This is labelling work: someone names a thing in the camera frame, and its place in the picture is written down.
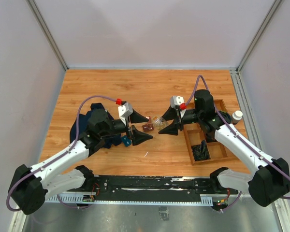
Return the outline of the clear pill bottle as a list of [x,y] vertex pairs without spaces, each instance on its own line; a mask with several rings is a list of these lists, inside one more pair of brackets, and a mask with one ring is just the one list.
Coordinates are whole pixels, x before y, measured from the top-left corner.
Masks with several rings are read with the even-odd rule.
[[169,125],[169,123],[162,117],[154,116],[152,123],[157,130],[162,130]]

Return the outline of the red pill organizer box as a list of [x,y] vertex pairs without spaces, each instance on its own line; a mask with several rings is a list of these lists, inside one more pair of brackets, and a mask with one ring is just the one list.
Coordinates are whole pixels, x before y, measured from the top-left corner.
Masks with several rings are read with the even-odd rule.
[[148,121],[142,125],[143,132],[150,132],[154,130],[154,126],[152,124],[152,120],[150,116],[146,116]]

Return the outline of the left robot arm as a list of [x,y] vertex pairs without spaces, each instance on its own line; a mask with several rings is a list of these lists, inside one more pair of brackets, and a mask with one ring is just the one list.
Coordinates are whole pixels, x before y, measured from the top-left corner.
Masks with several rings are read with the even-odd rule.
[[82,161],[105,146],[113,138],[125,133],[132,145],[139,145],[153,137],[136,129],[136,123],[148,118],[134,111],[128,103],[118,107],[118,119],[103,109],[95,109],[85,121],[83,130],[79,117],[75,120],[75,135],[62,151],[30,167],[22,164],[14,172],[8,189],[6,206],[10,211],[25,215],[36,212],[46,200],[71,189],[89,191],[93,188],[92,172],[80,167],[63,174],[68,167]]

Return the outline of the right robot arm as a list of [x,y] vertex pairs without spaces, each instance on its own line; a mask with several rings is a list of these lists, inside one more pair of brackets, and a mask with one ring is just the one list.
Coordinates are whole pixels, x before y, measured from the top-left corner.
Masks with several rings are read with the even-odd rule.
[[249,174],[226,167],[212,172],[209,187],[214,193],[227,188],[246,192],[258,205],[266,207],[290,192],[289,165],[283,158],[272,158],[246,139],[232,124],[229,114],[215,107],[208,90],[196,90],[193,98],[194,108],[187,109],[183,97],[171,97],[162,118],[172,123],[159,134],[178,135],[184,125],[198,123],[206,135],[228,148],[249,169]]

